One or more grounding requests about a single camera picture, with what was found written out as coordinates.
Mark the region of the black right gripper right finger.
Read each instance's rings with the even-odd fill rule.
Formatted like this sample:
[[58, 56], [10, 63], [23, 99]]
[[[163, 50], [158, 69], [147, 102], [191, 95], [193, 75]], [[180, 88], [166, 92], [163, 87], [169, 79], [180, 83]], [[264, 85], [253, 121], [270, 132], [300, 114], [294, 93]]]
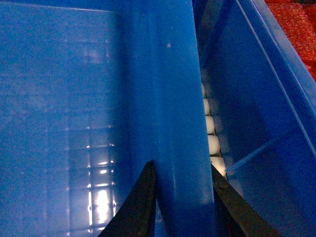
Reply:
[[218, 195], [230, 216], [239, 225], [247, 237], [280, 237], [281, 234], [266, 222], [232, 187], [227, 179], [212, 168], [212, 179], [215, 193]]

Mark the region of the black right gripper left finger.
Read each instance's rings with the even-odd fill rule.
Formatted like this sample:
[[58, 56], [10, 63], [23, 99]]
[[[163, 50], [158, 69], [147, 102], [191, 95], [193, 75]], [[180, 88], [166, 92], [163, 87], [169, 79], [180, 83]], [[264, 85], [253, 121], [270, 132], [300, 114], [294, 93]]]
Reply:
[[153, 237], [156, 220], [156, 171], [145, 164], [123, 205], [99, 234], [100, 237]]

